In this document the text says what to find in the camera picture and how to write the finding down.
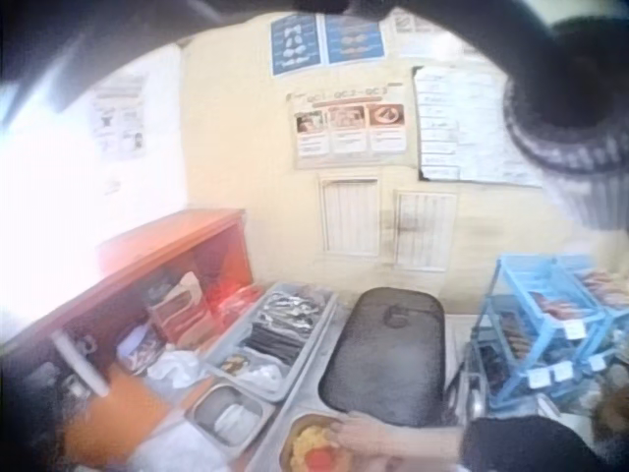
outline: blue shelf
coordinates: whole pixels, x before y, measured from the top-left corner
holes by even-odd
[[[540,297],[549,302],[569,303],[576,316],[566,321],[556,319],[543,311],[536,301]],[[500,257],[472,338],[479,356],[484,349],[495,352],[504,362],[506,378],[499,387],[493,382],[489,393],[491,407],[509,407],[537,393],[552,398],[573,393],[581,379],[592,374],[588,361],[593,352],[600,354],[596,349],[608,333],[609,319],[607,311],[583,292],[556,257]],[[518,342],[528,347],[518,352]],[[567,379],[558,382],[564,367],[569,369],[563,371]],[[533,382],[536,374],[542,374],[544,382],[540,382],[539,388],[530,388],[529,379]]]

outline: wooden shelf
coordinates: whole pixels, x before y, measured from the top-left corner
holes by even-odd
[[[93,260],[86,262],[92,270],[77,267],[75,277],[64,278],[66,290],[59,298],[37,300],[38,307],[50,309],[39,317],[35,314],[38,319],[15,333],[4,352],[13,351],[27,339],[41,339],[164,263],[240,224],[242,216],[238,209],[188,209],[103,243],[94,250]]]

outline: paper sign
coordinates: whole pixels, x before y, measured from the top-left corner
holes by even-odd
[[[458,167],[423,165],[422,174],[429,180],[459,180]]]
[[[315,15],[296,14],[271,23],[273,75],[321,63]]]
[[[384,57],[378,23],[346,15],[325,15],[324,24],[330,64]]]
[[[544,388],[551,383],[550,370],[546,367],[530,369],[527,375],[529,377],[529,387],[532,389]]]
[[[144,155],[142,76],[114,76],[92,96],[92,131],[101,156],[126,160]]]
[[[408,146],[404,96],[400,83],[289,95],[298,166],[399,164]]]
[[[592,368],[594,372],[604,371],[605,368],[607,367],[607,363],[605,362],[605,358],[602,354],[597,354],[595,356],[592,356],[589,359],[589,362],[590,362],[590,367]]]
[[[539,185],[506,131],[502,72],[490,65],[478,71],[464,65],[424,66],[416,69],[414,82],[421,166],[456,166],[459,180]]]
[[[566,339],[571,341],[583,339],[588,334],[586,332],[586,324],[582,320],[568,320],[563,322],[563,329],[566,332]]]
[[[574,378],[574,366],[570,361],[555,364],[552,366],[552,372],[554,373],[554,379],[556,382],[569,381]]]

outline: food prep station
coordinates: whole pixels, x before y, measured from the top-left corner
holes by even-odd
[[[526,267],[515,276],[505,274],[514,262]],[[568,279],[556,279],[553,271],[559,268],[558,260],[529,256],[498,261],[463,362],[447,388],[444,314],[433,297],[378,288],[349,310],[330,290],[275,284],[204,353],[217,380],[187,409],[186,419],[234,470],[247,472],[307,470],[293,463],[296,441],[307,429],[325,429],[351,410],[409,427],[534,414],[573,421],[570,426],[579,428],[574,421],[589,421],[600,393],[593,385],[600,384],[602,372],[592,372],[590,359],[615,362],[615,350],[610,355],[605,342],[609,336],[601,331],[626,324],[616,323],[620,316],[610,322],[592,300],[565,285]],[[518,280],[507,280],[504,286],[511,291],[494,293],[509,276]],[[521,300],[513,290],[521,280],[530,284],[526,293],[535,294],[532,300]],[[555,294],[557,284],[562,288]],[[559,323],[531,322],[527,302],[535,303],[542,317],[554,313]],[[584,321],[587,335],[558,335],[563,322],[574,319]],[[286,337],[298,340],[297,348],[284,342]],[[566,362],[572,377],[556,379],[551,365]],[[527,382],[530,371],[538,369],[548,369],[549,384]],[[351,460],[348,470],[361,470],[361,458]]]

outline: metal tray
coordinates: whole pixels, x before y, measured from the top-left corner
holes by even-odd
[[[225,408],[232,404],[241,404],[258,416],[256,426],[248,436],[240,443],[228,443],[213,432],[214,422]],[[210,388],[197,402],[186,412],[188,420],[201,431],[228,460],[238,458],[247,449],[259,432],[262,430],[275,407],[252,395],[243,392],[236,385],[219,383]]]
[[[284,438],[282,450],[279,453],[279,466],[282,472],[291,471],[291,457],[293,455],[293,441],[309,426],[327,427],[334,422],[334,416],[320,413],[306,413],[296,416],[291,422],[291,429]]]
[[[330,317],[329,329],[319,338],[314,354],[308,359],[304,370],[295,383],[295,388],[286,399],[275,421],[249,462],[247,472],[281,472],[279,456],[293,422],[306,414],[334,418],[340,413],[327,407],[318,396],[318,384],[327,366],[334,346],[347,322],[349,312],[340,304]]]
[[[308,285],[304,284],[279,282],[269,288],[264,296],[262,296],[244,316],[242,316],[237,322],[235,322],[227,330],[227,332],[225,332],[225,334],[209,349],[207,354],[204,356],[204,361],[207,364],[208,368],[218,377],[229,379],[229,381],[233,384],[238,385],[242,389],[257,395],[266,401],[277,403],[284,400],[290,392],[291,387],[295,383],[297,376],[302,371],[304,364],[310,357],[317,340],[327,330],[331,315],[332,313],[334,313],[334,308],[337,303],[337,295],[331,290],[323,288],[318,289],[319,293],[321,293],[326,299],[325,307],[323,308],[323,311],[321,313],[321,319],[314,327],[311,336],[309,337],[308,341],[306,341],[306,344],[304,345],[304,348],[302,349],[302,352],[298,356],[297,360],[292,366],[290,366],[290,370],[284,378],[282,386],[278,388],[277,391],[264,390],[252,383],[243,382],[237,377],[223,371],[220,368],[220,365],[229,355],[231,355],[238,348],[240,343],[250,334],[252,329],[252,319],[254,315],[264,305],[266,299],[272,292],[283,291],[290,294],[297,294],[300,290],[307,286]]]

